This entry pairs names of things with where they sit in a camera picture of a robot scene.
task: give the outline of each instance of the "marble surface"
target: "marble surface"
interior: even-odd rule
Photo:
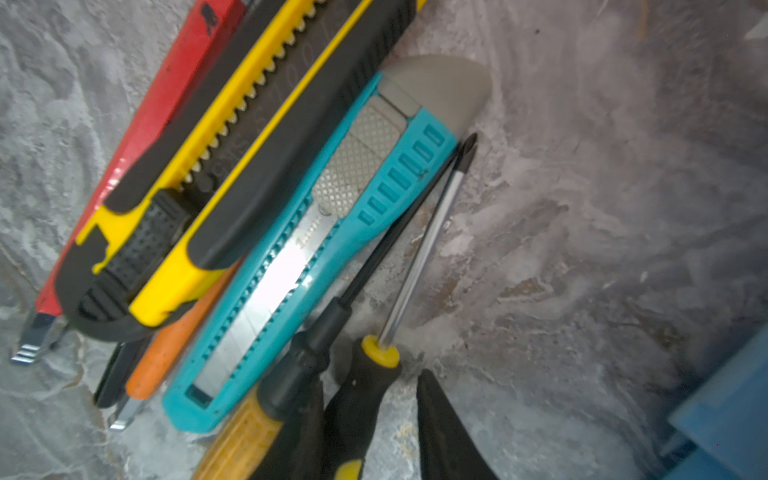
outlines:
[[[3,351],[189,6],[0,0]],[[399,331],[405,372],[365,478],[419,478],[423,367],[499,478],[662,471],[665,415],[765,319],[764,22],[746,1],[427,4],[393,57],[475,59],[494,91]],[[426,218],[358,299],[328,394],[350,339],[386,318]],[[0,478],[189,478],[213,437],[173,429],[158,399],[106,431],[90,398],[110,350],[71,334],[34,366],[0,362]]]

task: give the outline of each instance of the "orange plastic handle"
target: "orange plastic handle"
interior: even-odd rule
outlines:
[[[177,322],[165,327],[157,334],[125,385],[125,392],[131,398],[146,400],[157,391],[157,387],[174,367],[176,359],[197,331],[197,327],[203,323],[210,308],[229,285],[238,267],[240,262],[224,272],[224,275]]]

